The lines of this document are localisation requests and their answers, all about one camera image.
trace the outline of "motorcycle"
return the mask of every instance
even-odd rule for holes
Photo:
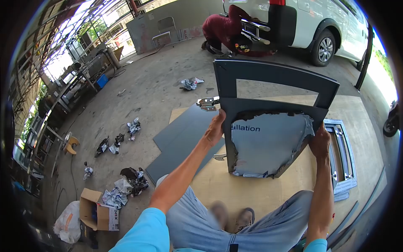
[[[393,101],[391,109],[389,110],[388,119],[383,125],[383,134],[386,137],[392,137],[396,134],[399,128],[399,105],[397,101]]]

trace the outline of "taillight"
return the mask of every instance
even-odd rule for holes
[[[285,5],[285,0],[269,0],[270,4]]]

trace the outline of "light blue shirt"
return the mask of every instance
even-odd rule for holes
[[[304,252],[326,252],[327,241],[316,239]],[[145,209],[134,226],[110,250],[111,252],[167,252],[169,251],[169,232],[165,214],[158,208]],[[174,252],[203,252],[192,248],[180,248]]]

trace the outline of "rear door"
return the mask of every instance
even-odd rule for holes
[[[268,0],[224,0],[225,13],[228,13],[228,8],[232,4],[243,9],[249,16],[257,17],[263,23],[269,22]]]

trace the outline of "shoe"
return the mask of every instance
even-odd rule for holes
[[[205,42],[203,42],[203,44],[201,44],[201,49],[202,50],[204,50],[206,48],[206,43],[207,43],[207,40]]]
[[[220,228],[222,230],[225,230],[225,228],[228,224],[229,214],[228,214],[228,209],[225,206],[224,202],[222,202],[220,200],[214,201],[211,204],[208,211],[214,215],[214,217],[216,218],[217,222],[220,225]]]
[[[252,225],[255,223],[255,211],[252,208],[247,207],[243,209],[237,218],[237,222],[235,224],[235,232],[243,230],[245,227]]]

